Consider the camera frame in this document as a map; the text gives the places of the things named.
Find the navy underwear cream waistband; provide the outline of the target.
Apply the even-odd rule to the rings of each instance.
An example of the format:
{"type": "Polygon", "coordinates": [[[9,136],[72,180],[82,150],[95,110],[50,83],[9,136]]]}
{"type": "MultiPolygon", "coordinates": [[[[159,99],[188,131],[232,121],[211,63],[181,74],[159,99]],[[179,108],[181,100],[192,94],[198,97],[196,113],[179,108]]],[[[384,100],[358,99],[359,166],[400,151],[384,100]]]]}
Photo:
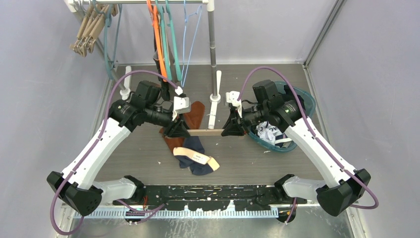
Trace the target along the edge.
{"type": "Polygon", "coordinates": [[[172,150],[179,161],[180,168],[189,168],[196,176],[204,176],[220,168],[220,164],[212,156],[205,154],[205,150],[198,136],[191,136],[184,140],[181,146],[172,150]]]}

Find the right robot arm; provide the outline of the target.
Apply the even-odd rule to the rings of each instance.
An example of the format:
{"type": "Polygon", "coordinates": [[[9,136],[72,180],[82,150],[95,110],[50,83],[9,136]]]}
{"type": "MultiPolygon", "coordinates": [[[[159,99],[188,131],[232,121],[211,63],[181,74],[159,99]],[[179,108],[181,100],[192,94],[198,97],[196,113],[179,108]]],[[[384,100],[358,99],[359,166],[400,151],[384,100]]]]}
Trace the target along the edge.
{"type": "Polygon", "coordinates": [[[229,118],[221,136],[244,136],[253,126],[268,122],[277,127],[306,154],[322,176],[321,180],[303,179],[287,174],[275,184],[275,197],[286,204],[293,198],[316,201],[331,216],[338,216],[368,190],[371,176],[366,169],[355,169],[316,131],[303,106],[304,99],[294,87],[280,92],[271,80],[253,85],[257,102],[244,109],[240,93],[225,94],[229,118]]]}

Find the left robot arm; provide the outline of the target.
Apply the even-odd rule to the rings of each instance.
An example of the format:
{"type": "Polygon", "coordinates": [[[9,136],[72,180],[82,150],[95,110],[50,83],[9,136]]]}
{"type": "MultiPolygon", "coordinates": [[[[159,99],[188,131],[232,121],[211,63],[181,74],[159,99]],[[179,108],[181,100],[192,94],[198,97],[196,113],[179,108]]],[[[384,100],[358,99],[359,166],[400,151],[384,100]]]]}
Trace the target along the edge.
{"type": "Polygon", "coordinates": [[[151,123],[163,127],[167,137],[190,136],[183,117],[191,110],[189,98],[177,87],[172,107],[166,110],[157,104],[161,92],[159,85],[141,81],[126,100],[111,104],[101,128],[76,159],[61,172],[48,175],[47,182],[58,197],[81,216],[117,200],[133,205],[144,201],[144,184],[133,176],[105,182],[95,180],[113,151],[137,127],[151,123]]]}

